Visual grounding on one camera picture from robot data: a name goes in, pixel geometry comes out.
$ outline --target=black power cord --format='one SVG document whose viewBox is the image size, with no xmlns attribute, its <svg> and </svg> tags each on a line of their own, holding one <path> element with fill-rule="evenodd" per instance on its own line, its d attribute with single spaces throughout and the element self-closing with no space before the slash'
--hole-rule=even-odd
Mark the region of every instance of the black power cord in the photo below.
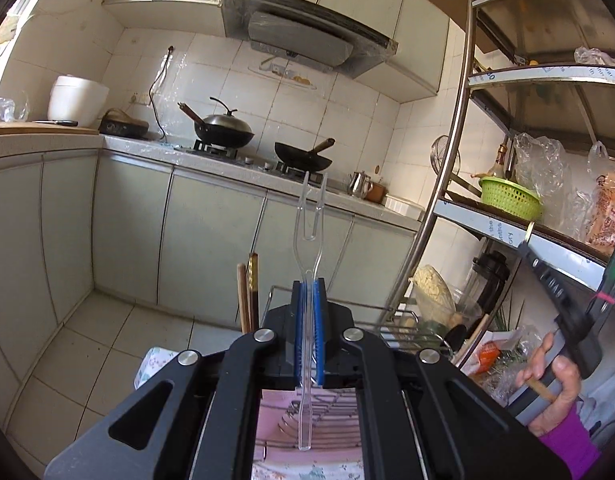
<svg viewBox="0 0 615 480">
<path fill-rule="evenodd" d="M 154 91 L 154 86 L 156 86 L 156 83 L 161 80 L 161 77 L 163 78 L 163 80 L 167 78 L 167 64 L 170 62 L 170 58 L 172 57 L 173 52 L 174 47 L 171 45 L 167 49 L 167 56 L 165 56 L 165 63 L 163 63 L 162 65 L 162 70 L 161 72 L 159 72 L 158 76 L 156 76 L 156 79 L 154 79 L 154 82 L 152 83 L 152 86 L 149 87 L 149 92 L 147 93 L 149 95 L 149 102 L 152 105 L 152 110 L 154 111 L 154 118 L 156 119 L 156 124 L 158 124 L 158 127 L 161 128 L 162 134 L 161 137 L 159 137 L 159 140 L 165 138 L 165 130 L 161 126 L 161 121 L 159 121 L 158 119 L 158 112 L 156 111 L 156 105 L 154 104 L 154 95 L 152 94 L 152 92 Z"/>
</svg>

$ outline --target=tiled floor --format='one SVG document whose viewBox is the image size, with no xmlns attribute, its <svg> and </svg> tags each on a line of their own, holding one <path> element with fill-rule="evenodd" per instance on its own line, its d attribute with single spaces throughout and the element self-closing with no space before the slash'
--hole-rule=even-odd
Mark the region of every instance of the tiled floor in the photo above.
<svg viewBox="0 0 615 480">
<path fill-rule="evenodd" d="M 133 391 L 134 376 L 151 347 L 209 354 L 239 335 L 93 292 L 34 368 L 7 437 L 42 478 L 53 457 Z"/>
</svg>

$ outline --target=metal shelf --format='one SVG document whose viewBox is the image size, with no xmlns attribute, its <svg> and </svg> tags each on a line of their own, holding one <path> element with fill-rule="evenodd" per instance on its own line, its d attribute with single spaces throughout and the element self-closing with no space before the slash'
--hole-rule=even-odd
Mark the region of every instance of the metal shelf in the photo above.
<svg viewBox="0 0 615 480">
<path fill-rule="evenodd" d="M 449 200 L 436 202 L 434 213 L 512 248 L 518 247 L 525 237 L 526 230 L 521 226 Z M 605 269 L 602 264 L 537 232 L 532 234 L 529 245 L 552 268 L 590 290 L 599 288 Z"/>
<path fill-rule="evenodd" d="M 615 156 L 615 68 L 525 66 L 469 77 L 472 98 L 508 129 L 586 153 L 601 140 Z"/>
<path fill-rule="evenodd" d="M 579 46 L 615 58 L 615 20 L 601 0 L 474 0 L 477 23 L 511 60 L 569 62 Z"/>
</svg>

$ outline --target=wok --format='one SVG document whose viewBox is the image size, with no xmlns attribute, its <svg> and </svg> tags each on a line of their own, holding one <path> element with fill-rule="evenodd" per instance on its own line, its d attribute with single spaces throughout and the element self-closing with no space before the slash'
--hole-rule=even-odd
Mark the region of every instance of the wok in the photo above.
<svg viewBox="0 0 615 480">
<path fill-rule="evenodd" d="M 334 139 L 326 139 L 320 144 L 317 144 L 310 151 L 306 152 L 300 148 L 295 148 L 289 144 L 283 144 L 282 142 L 274 143 L 274 151 L 280 160 L 285 162 L 291 168 L 296 168 L 301 171 L 309 171 L 314 173 L 316 171 L 322 171 L 329 168 L 332 161 L 329 158 L 318 155 L 322 150 L 331 148 L 336 142 Z"/>
<path fill-rule="evenodd" d="M 210 97 L 210 99 L 225 106 L 215 97 Z M 210 115 L 201 119 L 187 104 L 178 103 L 178 107 L 194 121 L 196 136 L 204 144 L 215 144 L 224 148 L 242 148 L 254 138 L 249 125 L 232 115 L 237 110 L 230 110 L 225 106 L 226 114 Z"/>
</svg>

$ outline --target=stove burner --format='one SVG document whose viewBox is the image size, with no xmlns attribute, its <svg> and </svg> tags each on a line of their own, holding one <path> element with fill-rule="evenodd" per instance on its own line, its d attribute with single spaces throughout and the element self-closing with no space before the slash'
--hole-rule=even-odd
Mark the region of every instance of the stove burner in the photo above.
<svg viewBox="0 0 615 480">
<path fill-rule="evenodd" d="M 212 146 L 211 144 L 205 144 L 197 139 L 194 142 L 194 152 L 207 153 L 207 155 L 214 155 L 218 158 L 226 158 L 228 160 L 236 160 L 236 154 L 238 150 L 235 148 L 222 148 L 219 146 Z"/>
<path fill-rule="evenodd" d="M 297 182 L 303 182 L 303 179 L 305 178 L 305 173 L 306 173 L 306 171 L 297 170 L 297 168 L 292 168 L 288 166 L 287 164 L 285 164 L 285 162 L 281 162 L 281 161 L 279 161 L 276 164 L 276 170 L 280 171 L 282 174 L 287 175 L 292 180 L 295 180 Z M 308 182 L 310 184 L 316 184 L 316 186 L 319 186 L 322 181 L 323 181 L 322 173 L 310 173 L 309 174 Z"/>
</svg>

